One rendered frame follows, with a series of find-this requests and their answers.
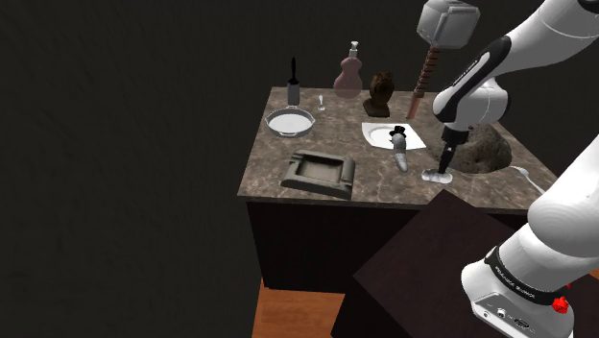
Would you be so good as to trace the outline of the pink pump dispenser bottle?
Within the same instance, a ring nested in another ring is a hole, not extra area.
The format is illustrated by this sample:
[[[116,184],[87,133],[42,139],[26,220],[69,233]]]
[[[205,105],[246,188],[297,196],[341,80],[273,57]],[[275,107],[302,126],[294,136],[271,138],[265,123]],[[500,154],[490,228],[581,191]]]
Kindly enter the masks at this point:
[[[350,44],[347,57],[340,63],[341,73],[333,84],[335,94],[344,99],[355,98],[363,87],[360,77],[362,62],[357,58],[359,42],[354,40]]]

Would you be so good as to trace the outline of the grey square ashtray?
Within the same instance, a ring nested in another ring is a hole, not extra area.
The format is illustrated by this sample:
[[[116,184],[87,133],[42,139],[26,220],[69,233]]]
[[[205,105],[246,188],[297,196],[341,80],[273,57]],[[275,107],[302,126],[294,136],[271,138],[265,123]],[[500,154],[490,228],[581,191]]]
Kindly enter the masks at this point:
[[[355,168],[356,163],[350,157],[298,150],[291,155],[280,185],[350,200]]]

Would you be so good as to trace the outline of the white spoon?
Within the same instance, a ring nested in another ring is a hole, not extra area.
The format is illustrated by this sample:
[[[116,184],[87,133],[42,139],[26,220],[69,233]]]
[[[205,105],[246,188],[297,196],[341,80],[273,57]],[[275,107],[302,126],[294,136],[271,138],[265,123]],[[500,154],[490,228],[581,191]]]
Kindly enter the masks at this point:
[[[532,186],[534,186],[537,191],[539,192],[540,195],[545,193],[545,190],[543,188],[541,188],[538,184],[536,184],[531,178],[530,178],[530,173],[528,170],[526,170],[523,167],[520,166],[514,166],[514,165],[510,165],[510,168],[515,169],[516,171],[518,171]]]

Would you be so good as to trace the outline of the brown rough rock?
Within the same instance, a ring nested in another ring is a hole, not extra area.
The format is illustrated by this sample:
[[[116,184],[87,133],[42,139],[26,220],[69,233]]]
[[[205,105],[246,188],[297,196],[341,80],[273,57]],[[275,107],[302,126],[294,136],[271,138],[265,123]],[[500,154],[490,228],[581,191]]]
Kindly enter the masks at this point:
[[[512,159],[507,140],[492,125],[483,124],[469,131],[467,142],[457,147],[449,167],[467,174],[487,174],[510,166]]]

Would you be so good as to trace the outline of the grey frying pan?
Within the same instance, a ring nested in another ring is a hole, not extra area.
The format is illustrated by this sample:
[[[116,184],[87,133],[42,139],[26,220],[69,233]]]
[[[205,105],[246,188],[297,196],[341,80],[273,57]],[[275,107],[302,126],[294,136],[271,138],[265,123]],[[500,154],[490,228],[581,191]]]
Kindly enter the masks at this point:
[[[296,106],[276,109],[265,118],[265,123],[272,134],[282,138],[298,138],[308,135],[316,119],[313,115]]]

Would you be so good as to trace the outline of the brown bust figure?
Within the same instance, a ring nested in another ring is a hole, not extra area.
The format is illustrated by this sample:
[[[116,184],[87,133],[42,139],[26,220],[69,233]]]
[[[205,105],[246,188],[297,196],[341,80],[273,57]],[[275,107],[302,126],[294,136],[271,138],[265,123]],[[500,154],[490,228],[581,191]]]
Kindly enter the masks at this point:
[[[394,75],[391,72],[378,72],[370,82],[370,98],[363,102],[363,108],[370,117],[389,117],[390,110],[388,102],[390,101],[395,85],[393,83]]]

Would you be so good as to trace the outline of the dark cabinet with marble top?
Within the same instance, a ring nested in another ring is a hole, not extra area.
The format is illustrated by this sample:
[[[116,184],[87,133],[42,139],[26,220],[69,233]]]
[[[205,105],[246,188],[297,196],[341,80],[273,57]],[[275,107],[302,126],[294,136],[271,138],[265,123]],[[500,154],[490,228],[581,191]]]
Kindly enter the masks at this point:
[[[435,93],[425,95],[415,120],[405,114],[411,92],[396,91],[391,117],[369,118],[362,103],[343,100],[332,89],[304,88],[301,108],[316,119],[300,138],[271,133],[265,118],[286,104],[286,90],[273,87],[240,182],[238,196],[246,201],[264,285],[271,289],[345,293],[348,280],[412,217],[443,189],[486,212],[525,215],[539,196],[518,171],[505,168],[488,174],[448,170],[451,184],[423,181],[424,169],[439,161],[427,149],[408,152],[409,172],[400,173],[391,150],[371,146],[362,122],[408,122],[425,140],[438,125],[430,111]],[[325,111],[319,111],[323,95]],[[356,162],[351,199],[340,200],[280,186],[297,150],[350,157]]]

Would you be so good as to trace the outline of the large grey hammer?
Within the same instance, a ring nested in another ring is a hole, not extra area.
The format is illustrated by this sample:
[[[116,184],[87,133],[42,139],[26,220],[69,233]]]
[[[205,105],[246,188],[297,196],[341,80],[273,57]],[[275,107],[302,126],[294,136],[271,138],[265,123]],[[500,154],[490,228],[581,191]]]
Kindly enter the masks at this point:
[[[416,117],[440,52],[443,49],[464,47],[479,17],[479,9],[462,0],[428,0],[423,5],[416,32],[429,44],[429,49],[413,90],[411,105],[406,115],[408,120]]]

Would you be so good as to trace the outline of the white square plate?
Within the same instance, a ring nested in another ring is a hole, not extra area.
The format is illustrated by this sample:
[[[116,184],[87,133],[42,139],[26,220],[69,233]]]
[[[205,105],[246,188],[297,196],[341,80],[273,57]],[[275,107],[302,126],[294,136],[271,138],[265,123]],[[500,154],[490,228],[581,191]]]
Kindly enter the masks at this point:
[[[376,148],[388,150],[392,150],[394,148],[390,132],[393,132],[396,127],[402,127],[404,129],[407,150],[426,148],[425,143],[409,124],[363,122],[361,125],[362,134],[370,145]]]

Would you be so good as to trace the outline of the grey figure with black hat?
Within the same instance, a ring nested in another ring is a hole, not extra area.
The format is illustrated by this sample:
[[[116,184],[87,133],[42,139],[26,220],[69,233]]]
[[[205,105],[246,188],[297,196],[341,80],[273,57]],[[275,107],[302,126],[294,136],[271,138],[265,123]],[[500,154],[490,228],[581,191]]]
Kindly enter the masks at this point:
[[[395,126],[394,129],[390,131],[390,136],[394,149],[395,164],[400,172],[406,173],[408,171],[408,161],[406,156],[407,142],[405,128]]]

